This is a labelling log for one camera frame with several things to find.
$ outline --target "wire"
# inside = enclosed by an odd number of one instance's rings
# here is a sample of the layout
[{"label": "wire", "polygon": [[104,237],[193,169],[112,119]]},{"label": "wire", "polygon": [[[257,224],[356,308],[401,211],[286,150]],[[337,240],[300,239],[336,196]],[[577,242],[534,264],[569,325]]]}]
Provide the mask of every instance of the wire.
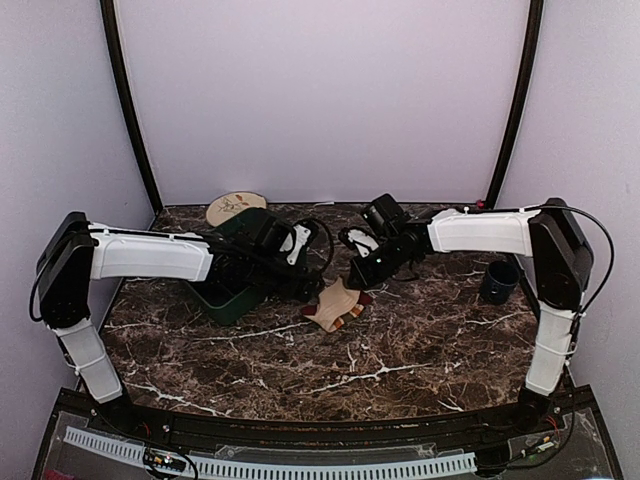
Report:
[{"label": "wire", "polygon": [[70,232],[64,235],[60,239],[60,241],[56,244],[56,248],[47,257],[44,264],[38,271],[38,274],[36,275],[36,279],[33,281],[33,285],[31,286],[31,294],[29,295],[29,317],[34,322],[42,321],[42,316],[36,317],[33,311],[33,307],[35,305],[35,300],[36,300],[36,292],[38,290],[38,285],[40,285],[40,282],[42,281],[42,276],[44,275],[44,272],[46,272],[47,267],[51,263],[52,259],[57,258],[58,255],[62,252],[62,250],[64,250],[67,247],[67,245],[69,245],[71,240],[73,240],[73,238],[76,235],[78,235],[78,232]]},{"label": "wire", "polygon": [[[172,449],[171,447],[169,447],[168,445],[163,445],[161,443],[157,443],[157,442],[153,442],[149,439],[141,439],[136,437],[135,435],[131,435],[129,433],[125,433],[122,430],[120,430],[119,428],[115,427],[109,420],[107,420],[107,418],[102,414],[102,412],[100,412],[100,409],[98,408],[98,406],[96,405],[96,407],[93,409],[96,414],[100,417],[100,419],[106,423],[109,428],[111,428],[112,430],[115,430],[119,435],[131,439],[131,440],[137,440],[142,442],[143,444],[145,444],[145,448],[149,448],[149,447],[154,447],[154,448],[158,448],[160,450],[164,450],[165,452],[170,452],[173,453],[175,455],[178,455],[179,457],[183,458],[184,460],[187,461],[187,463],[191,466],[191,468],[193,469],[193,480],[198,480],[198,478],[200,477],[200,474],[198,472],[198,467],[196,465],[196,463],[191,460],[191,458],[185,454],[185,453],[180,453],[177,450]],[[146,426],[146,430],[148,433],[151,433],[151,430],[149,430],[148,425],[146,425],[146,423],[143,422],[143,425]]]}]

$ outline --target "black frame edge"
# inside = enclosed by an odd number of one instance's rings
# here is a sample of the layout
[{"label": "black frame edge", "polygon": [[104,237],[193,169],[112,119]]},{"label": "black frame edge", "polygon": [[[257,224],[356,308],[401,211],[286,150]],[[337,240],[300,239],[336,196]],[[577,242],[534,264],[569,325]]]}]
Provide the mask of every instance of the black frame edge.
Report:
[{"label": "black frame edge", "polygon": [[113,0],[100,0],[100,8],[102,11],[102,22],[104,24],[107,47],[109,49],[109,58],[111,59],[113,78],[116,83],[118,97],[120,98],[122,115],[127,125],[129,139],[133,147],[133,153],[136,157],[136,163],[138,164],[144,187],[147,191],[147,196],[149,197],[153,211],[158,214],[163,208],[162,199],[160,198],[158,185],[153,176],[151,163],[149,162],[140,125],[138,124],[138,117],[133,106],[133,97],[131,95],[131,89],[129,88],[129,79],[127,78],[127,70],[125,68]]},{"label": "black frame edge", "polygon": [[518,79],[516,80],[516,88],[513,93],[511,110],[509,111],[509,119],[507,120],[507,126],[504,131],[502,146],[500,147],[500,153],[498,154],[498,160],[496,161],[496,166],[493,171],[487,197],[484,200],[485,208],[495,208],[502,184],[507,175],[509,161],[511,160],[511,154],[513,153],[513,147],[516,143],[520,121],[522,120],[522,114],[527,100],[529,83],[531,82],[540,26],[542,25],[543,7],[544,0],[531,0],[529,18],[527,20],[527,31],[522,47],[522,58],[520,59],[520,69],[518,70]]}]

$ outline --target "white cable tie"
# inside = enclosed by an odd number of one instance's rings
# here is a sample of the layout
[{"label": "white cable tie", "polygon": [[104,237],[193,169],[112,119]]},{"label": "white cable tie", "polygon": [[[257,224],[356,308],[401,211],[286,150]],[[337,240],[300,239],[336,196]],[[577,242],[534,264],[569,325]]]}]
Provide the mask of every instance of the white cable tie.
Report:
[{"label": "white cable tie", "polygon": [[538,341],[536,341],[536,347],[540,347],[542,350],[545,350],[549,353],[553,353],[554,355],[558,355],[559,357],[566,357],[567,355],[572,355],[577,350],[577,347],[576,347],[576,349],[574,349],[573,352],[560,352],[558,350],[554,350],[553,348],[547,347],[546,345],[543,345]]}]

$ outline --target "coaster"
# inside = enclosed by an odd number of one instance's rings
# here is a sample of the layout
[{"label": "coaster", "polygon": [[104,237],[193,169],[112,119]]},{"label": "coaster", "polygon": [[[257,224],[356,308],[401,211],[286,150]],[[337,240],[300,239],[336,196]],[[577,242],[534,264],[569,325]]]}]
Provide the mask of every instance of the coaster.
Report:
[{"label": "coaster", "polygon": [[234,192],[216,198],[207,209],[207,223],[217,227],[247,208],[267,208],[267,200],[257,193]]}]

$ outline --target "brown marble surface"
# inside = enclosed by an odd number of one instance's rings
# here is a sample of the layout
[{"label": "brown marble surface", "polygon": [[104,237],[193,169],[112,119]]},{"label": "brown marble surface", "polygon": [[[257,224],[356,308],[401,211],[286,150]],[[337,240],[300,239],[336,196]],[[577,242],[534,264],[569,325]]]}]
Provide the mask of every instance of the brown marble surface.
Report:
[{"label": "brown marble surface", "polygon": [[[417,213],[438,206],[405,206]],[[315,216],[337,235],[362,225],[359,205],[270,207],[290,220]],[[161,231],[211,230],[205,207],[171,207]],[[322,235],[312,255],[324,258]],[[337,245],[325,280],[348,270]],[[420,280],[371,291],[357,320],[327,334],[302,305],[268,299],[217,326],[178,281],[130,279],[102,336],[134,401],[203,415],[262,420],[381,420],[474,410],[516,400],[536,320],[518,289],[506,305],[478,299],[500,255],[433,255]]]}]

